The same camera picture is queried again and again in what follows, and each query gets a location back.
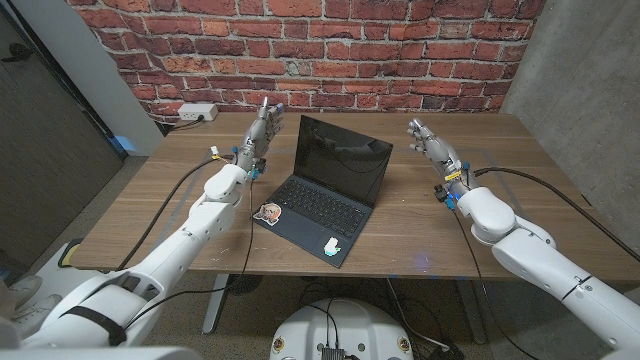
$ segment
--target laptop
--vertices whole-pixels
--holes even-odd
[[[293,174],[253,221],[339,268],[373,212],[392,148],[302,115]]]

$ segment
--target gray wall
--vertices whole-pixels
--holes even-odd
[[[640,1],[547,1],[500,112],[640,248]]]
[[[129,155],[151,155],[162,142],[162,133],[80,15],[59,0],[13,4]],[[4,0],[0,6],[9,9]]]

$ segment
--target table leg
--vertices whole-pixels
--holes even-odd
[[[476,296],[473,281],[458,280],[456,283],[458,285],[458,292],[462,299],[465,314],[467,315],[467,321],[469,323],[469,328],[471,329],[473,341],[480,345],[486,344],[487,332],[484,328],[484,323],[482,322],[480,305],[478,303],[478,297]]]
[[[216,281],[213,284],[214,289],[220,289],[227,286],[229,280],[229,274],[216,275]],[[214,292],[209,299],[209,307],[207,308],[207,314],[204,316],[204,324],[202,325],[203,334],[212,334],[216,330],[218,324],[218,318],[222,312],[224,305],[226,290]]]

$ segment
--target wall outlet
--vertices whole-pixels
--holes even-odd
[[[204,116],[204,121],[213,121],[218,115],[218,108],[215,104],[183,104],[178,114],[184,121],[196,121],[200,115]]]

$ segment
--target red brick wall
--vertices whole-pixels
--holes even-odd
[[[254,111],[497,111],[544,0],[67,0],[156,120]]]

